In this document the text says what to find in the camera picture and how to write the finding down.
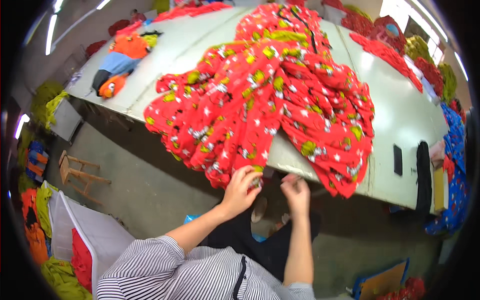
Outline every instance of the ceiling light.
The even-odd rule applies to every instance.
[[[53,29],[55,28],[55,22],[57,21],[57,15],[54,14],[50,18],[50,25],[48,25],[48,33],[47,33],[47,46],[45,48],[45,55],[50,54],[50,49],[52,47],[52,37],[53,37]]]
[[[60,11],[60,6],[61,6],[62,3],[63,3],[63,0],[57,0],[55,2],[55,5],[53,5],[53,11],[55,13],[58,13]]]
[[[460,68],[462,68],[462,72],[465,75],[465,79],[468,81],[467,72],[465,71],[465,68],[463,67],[463,63],[462,63],[462,60],[460,59],[460,56],[458,56],[458,54],[456,52],[455,52],[455,57],[456,57],[456,60],[458,61],[458,64],[460,65]]]
[[[103,0],[102,3],[100,3],[96,9],[101,10],[107,3],[109,3],[110,0]]]
[[[22,132],[22,127],[24,126],[24,123],[28,123],[29,121],[30,117],[23,114],[20,118],[20,122],[18,122],[17,131],[15,131],[15,139],[18,139],[20,137],[20,132]]]
[[[432,15],[427,11],[426,8],[423,7],[423,5],[420,4],[417,0],[411,0],[420,10],[422,13],[424,13],[427,18],[430,20],[430,22],[433,23],[433,25],[437,28],[437,30],[440,32],[440,34],[444,37],[445,42],[448,42],[448,37],[445,31],[440,27],[440,25],[435,21],[435,19],[432,17]]]

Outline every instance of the black pants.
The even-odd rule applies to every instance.
[[[230,246],[236,253],[245,254],[261,264],[273,276],[283,282],[292,223],[289,221],[271,237],[259,243],[252,237],[252,211],[253,207],[250,207],[230,221],[220,224],[207,236],[206,246],[212,248],[226,248]],[[319,229],[320,216],[310,213],[312,241],[318,235]]]

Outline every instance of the worker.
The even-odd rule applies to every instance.
[[[130,19],[130,24],[133,24],[137,21],[145,22],[147,20],[147,18],[145,17],[145,15],[143,13],[138,13],[138,10],[131,10],[130,11],[130,16],[132,17]]]
[[[315,299],[312,241],[320,223],[310,216],[308,185],[293,174],[283,178],[290,221],[259,243],[250,224],[261,188],[247,191],[261,176],[239,168],[209,212],[132,242],[101,277],[98,299]]]
[[[172,10],[173,8],[180,7],[198,7],[201,6],[202,3],[200,0],[170,0],[170,9]]]

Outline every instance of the striped shirt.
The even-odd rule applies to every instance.
[[[315,299],[312,285],[284,287],[231,247],[183,249],[169,236],[135,240],[101,277],[102,299]]]

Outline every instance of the hand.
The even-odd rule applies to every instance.
[[[247,193],[252,180],[263,175],[262,172],[254,172],[252,166],[244,166],[233,173],[230,183],[225,190],[222,202],[217,206],[223,213],[225,220],[230,220],[247,210],[260,193],[262,188],[256,188]]]
[[[307,217],[310,214],[310,189],[307,182],[294,174],[288,174],[282,179],[283,194],[290,208],[292,220]]]

